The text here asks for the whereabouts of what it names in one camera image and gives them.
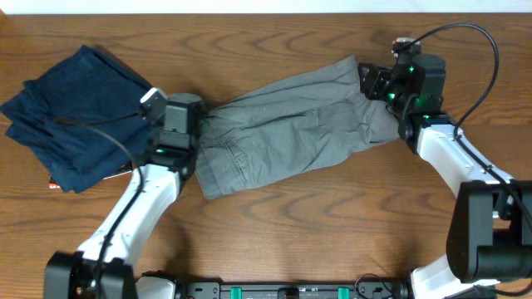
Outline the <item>grey shorts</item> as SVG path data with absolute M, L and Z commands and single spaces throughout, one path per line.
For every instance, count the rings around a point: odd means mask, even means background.
M 398 139 L 396 119 L 360 83 L 348 56 L 211 110 L 195 171 L 204 196 L 260 188 Z

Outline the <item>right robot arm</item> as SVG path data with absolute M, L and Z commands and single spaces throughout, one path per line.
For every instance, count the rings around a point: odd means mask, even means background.
M 491 164 L 442 110 L 444 60 L 400 54 L 392 67 L 358 72 L 361 93 L 391 108 L 401 139 L 456 196 L 445 255 L 413 270 L 401 297 L 492 298 L 496 284 L 529 278 L 531 183 Z

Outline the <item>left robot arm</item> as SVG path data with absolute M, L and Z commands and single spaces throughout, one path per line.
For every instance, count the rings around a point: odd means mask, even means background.
M 149 90 L 139 115 L 155 127 L 131 162 L 131 181 L 102 225 L 74 253 L 56 252 L 45 268 L 45 298 L 184 298 L 186 288 L 162 272 L 135 278 L 134 268 L 164 211 L 195 171 L 204 101 Z

